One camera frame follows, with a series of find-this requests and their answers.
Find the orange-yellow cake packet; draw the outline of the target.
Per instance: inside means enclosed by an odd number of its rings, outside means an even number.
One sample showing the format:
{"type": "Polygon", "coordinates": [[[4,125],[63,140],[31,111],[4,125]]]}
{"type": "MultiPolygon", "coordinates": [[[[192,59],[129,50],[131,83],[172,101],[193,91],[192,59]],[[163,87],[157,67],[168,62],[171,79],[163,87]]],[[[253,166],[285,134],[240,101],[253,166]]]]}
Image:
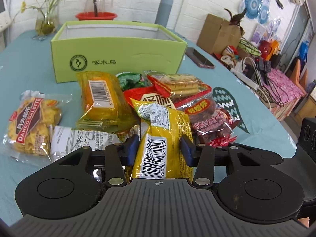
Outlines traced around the orange-yellow cake packet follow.
{"type": "Polygon", "coordinates": [[[83,115],[76,127],[114,133],[139,124],[139,117],[126,101],[118,78],[98,71],[79,72],[83,115]]]}

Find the yellow barcode snack packet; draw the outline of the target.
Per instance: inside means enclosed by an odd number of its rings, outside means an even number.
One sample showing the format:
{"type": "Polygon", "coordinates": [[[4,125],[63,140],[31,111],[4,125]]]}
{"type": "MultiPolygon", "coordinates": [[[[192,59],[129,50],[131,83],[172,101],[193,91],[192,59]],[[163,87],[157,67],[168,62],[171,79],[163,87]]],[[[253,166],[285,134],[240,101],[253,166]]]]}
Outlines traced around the yellow barcode snack packet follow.
{"type": "Polygon", "coordinates": [[[189,116],[155,102],[131,99],[138,116],[148,125],[135,157],[132,179],[193,179],[181,152],[181,137],[193,140],[189,116]]]}

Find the red dates packet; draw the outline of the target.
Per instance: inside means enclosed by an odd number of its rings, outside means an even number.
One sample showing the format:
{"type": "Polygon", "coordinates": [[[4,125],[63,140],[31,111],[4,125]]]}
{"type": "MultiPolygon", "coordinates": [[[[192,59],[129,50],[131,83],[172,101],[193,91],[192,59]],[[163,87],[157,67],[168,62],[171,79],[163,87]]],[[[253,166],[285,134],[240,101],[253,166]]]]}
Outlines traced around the red dates packet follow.
{"type": "Polygon", "coordinates": [[[215,102],[210,90],[178,101],[175,107],[189,116],[192,133],[201,143],[216,148],[236,141],[237,136],[233,129],[239,124],[239,120],[235,120],[215,102]]]}

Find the dark green heart mat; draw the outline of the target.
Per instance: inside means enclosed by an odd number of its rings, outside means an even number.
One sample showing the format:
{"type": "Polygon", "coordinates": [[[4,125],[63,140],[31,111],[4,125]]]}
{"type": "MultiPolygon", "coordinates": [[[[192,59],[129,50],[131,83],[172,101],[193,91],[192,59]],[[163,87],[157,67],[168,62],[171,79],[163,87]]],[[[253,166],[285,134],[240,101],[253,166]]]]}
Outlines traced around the dark green heart mat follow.
{"type": "Polygon", "coordinates": [[[239,121],[237,126],[245,133],[249,134],[246,124],[243,121],[241,113],[239,111],[236,99],[233,97],[233,95],[228,90],[222,87],[215,87],[212,91],[212,94],[215,102],[222,106],[222,108],[226,109],[233,117],[234,121],[239,121]]]}

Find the red broad bean snack bag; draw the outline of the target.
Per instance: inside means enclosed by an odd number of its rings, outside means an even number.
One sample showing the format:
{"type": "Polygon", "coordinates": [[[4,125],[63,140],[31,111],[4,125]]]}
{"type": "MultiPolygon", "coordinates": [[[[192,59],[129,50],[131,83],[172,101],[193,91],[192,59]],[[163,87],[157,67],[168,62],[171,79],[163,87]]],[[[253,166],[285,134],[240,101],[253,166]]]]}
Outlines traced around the red broad bean snack bag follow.
{"type": "Polygon", "coordinates": [[[154,86],[133,88],[123,92],[124,97],[129,105],[133,106],[131,99],[145,102],[155,102],[167,108],[176,109],[183,101],[187,101],[191,97],[195,98],[207,93],[210,93],[212,88],[207,86],[204,90],[199,90],[196,95],[181,96],[181,97],[163,97],[154,86]]]}

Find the green wrapped snack packet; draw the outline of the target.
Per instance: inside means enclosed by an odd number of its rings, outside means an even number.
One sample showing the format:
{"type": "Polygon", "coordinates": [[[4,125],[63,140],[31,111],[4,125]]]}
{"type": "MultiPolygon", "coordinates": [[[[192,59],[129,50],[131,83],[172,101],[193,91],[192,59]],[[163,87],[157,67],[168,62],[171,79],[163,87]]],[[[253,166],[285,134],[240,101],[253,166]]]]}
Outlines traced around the green wrapped snack packet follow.
{"type": "Polygon", "coordinates": [[[119,85],[122,91],[134,88],[148,87],[150,85],[148,83],[148,80],[139,73],[121,72],[116,74],[116,77],[118,78],[119,85]]]}

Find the red wafer biscuit packet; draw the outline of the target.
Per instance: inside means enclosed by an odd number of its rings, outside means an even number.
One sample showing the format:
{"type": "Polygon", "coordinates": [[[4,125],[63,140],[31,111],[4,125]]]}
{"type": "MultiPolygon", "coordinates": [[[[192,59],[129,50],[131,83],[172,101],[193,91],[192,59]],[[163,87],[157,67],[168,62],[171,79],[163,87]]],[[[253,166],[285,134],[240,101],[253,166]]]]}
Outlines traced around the red wafer biscuit packet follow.
{"type": "Polygon", "coordinates": [[[210,86],[191,74],[150,72],[147,74],[147,79],[165,98],[190,97],[203,91],[211,91],[210,86]]]}

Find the black smartphone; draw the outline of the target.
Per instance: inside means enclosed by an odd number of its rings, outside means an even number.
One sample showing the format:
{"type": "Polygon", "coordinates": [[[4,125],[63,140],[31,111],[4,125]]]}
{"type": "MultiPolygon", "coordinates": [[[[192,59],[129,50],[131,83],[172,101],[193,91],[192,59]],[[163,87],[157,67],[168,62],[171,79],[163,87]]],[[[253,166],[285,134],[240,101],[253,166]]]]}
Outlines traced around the black smartphone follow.
{"type": "Polygon", "coordinates": [[[188,47],[186,55],[189,57],[198,67],[205,69],[214,69],[215,65],[210,62],[205,56],[192,47],[188,47]]]}

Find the green cardboard storage box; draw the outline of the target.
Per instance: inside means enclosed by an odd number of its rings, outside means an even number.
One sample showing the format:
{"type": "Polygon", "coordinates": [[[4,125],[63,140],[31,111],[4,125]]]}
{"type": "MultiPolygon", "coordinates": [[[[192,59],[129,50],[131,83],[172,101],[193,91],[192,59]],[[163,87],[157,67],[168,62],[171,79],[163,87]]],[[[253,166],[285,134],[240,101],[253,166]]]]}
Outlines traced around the green cardboard storage box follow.
{"type": "Polygon", "coordinates": [[[87,20],[64,23],[50,46],[56,82],[63,83],[86,71],[174,74],[187,42],[161,25],[87,20]]]}

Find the brown cardboard box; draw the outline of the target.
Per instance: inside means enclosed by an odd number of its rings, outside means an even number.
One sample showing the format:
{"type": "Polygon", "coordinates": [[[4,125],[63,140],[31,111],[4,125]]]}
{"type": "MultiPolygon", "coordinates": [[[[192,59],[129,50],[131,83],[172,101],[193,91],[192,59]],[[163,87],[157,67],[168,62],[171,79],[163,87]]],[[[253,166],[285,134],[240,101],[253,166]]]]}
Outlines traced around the brown cardboard box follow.
{"type": "Polygon", "coordinates": [[[221,54],[227,46],[237,47],[244,30],[224,18],[208,14],[200,32],[197,46],[209,54],[221,54]]]}

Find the blue paper fan decoration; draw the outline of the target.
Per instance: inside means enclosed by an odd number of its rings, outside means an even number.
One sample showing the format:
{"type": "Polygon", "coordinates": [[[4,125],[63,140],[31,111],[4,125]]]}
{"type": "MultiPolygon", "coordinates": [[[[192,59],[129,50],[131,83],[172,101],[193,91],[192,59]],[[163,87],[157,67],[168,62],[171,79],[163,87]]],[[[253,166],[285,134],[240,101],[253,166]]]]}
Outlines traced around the blue paper fan decoration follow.
{"type": "Polygon", "coordinates": [[[264,25],[269,20],[271,0],[244,0],[246,17],[264,25]]]}

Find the red plastic basket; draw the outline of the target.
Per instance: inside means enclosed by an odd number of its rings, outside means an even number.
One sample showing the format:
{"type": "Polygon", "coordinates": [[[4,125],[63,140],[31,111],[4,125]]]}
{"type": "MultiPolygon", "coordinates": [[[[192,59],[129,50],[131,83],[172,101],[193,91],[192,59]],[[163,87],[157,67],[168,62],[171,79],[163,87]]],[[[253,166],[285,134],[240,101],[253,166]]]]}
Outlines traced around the red plastic basket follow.
{"type": "Polygon", "coordinates": [[[80,12],[75,15],[78,20],[114,20],[117,15],[112,12],[80,12]]]}

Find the glass vase with plant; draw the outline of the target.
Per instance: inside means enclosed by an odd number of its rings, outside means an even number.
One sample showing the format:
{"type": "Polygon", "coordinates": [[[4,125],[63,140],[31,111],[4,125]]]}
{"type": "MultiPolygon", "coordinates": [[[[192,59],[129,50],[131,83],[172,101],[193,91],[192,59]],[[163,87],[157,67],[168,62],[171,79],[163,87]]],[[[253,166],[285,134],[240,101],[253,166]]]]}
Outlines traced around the glass vase with plant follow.
{"type": "Polygon", "coordinates": [[[35,32],[36,39],[44,39],[54,33],[59,25],[59,6],[65,0],[23,0],[15,19],[26,11],[36,12],[35,32]]]}

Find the black stirring stick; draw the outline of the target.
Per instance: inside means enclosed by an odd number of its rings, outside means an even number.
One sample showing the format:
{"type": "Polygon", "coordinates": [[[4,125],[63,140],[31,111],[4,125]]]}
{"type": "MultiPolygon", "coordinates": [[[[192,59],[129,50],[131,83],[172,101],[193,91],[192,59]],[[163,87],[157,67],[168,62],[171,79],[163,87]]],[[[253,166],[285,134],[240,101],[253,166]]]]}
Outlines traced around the black stirring stick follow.
{"type": "Polygon", "coordinates": [[[97,8],[96,0],[93,0],[93,9],[94,9],[94,17],[97,17],[98,16],[98,8],[97,8]]]}

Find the grey-blue thermos bottle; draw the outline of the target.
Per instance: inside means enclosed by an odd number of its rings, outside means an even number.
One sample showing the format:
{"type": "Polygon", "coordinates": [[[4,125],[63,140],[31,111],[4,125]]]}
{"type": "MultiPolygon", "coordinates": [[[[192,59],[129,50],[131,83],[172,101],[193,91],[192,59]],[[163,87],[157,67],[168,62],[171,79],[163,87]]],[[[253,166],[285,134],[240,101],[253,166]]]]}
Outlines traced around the grey-blue thermos bottle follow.
{"type": "Polygon", "coordinates": [[[161,0],[156,14],[155,24],[166,27],[174,0],[161,0]]]}

